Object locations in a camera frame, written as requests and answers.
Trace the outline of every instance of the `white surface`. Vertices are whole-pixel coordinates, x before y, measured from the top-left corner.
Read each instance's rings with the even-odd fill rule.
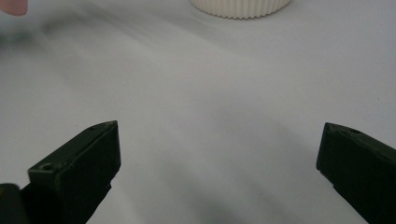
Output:
[[[121,170],[89,223],[365,223],[315,163],[326,121],[396,147],[396,1],[293,0],[253,21],[187,0],[45,3],[0,15],[0,182],[23,187],[116,119]]]

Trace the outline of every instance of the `screw hole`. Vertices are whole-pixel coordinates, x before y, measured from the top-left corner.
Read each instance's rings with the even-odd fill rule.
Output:
[[[359,132],[358,130],[354,130],[354,129],[351,129],[350,130],[352,133],[361,133],[361,132]]]
[[[53,166],[51,163],[45,163],[40,166],[40,169],[45,170],[45,171],[50,171],[53,169]]]

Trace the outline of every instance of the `black plastic object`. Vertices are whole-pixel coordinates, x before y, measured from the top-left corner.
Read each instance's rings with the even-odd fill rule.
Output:
[[[29,224],[20,188],[14,184],[0,185],[0,224]]]
[[[357,130],[326,123],[317,168],[368,223],[396,223],[395,149]]]
[[[86,223],[111,189],[119,169],[117,122],[84,130],[29,169],[31,183],[21,191],[21,200],[30,223]]]

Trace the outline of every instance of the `ridged edge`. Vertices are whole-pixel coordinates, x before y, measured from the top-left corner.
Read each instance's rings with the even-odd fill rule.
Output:
[[[198,9],[211,15],[249,19],[271,14],[290,0],[191,0]]]

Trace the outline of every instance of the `finger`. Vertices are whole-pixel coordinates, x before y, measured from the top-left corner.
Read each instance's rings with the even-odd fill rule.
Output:
[[[0,0],[0,10],[14,16],[22,16],[27,12],[27,0]]]

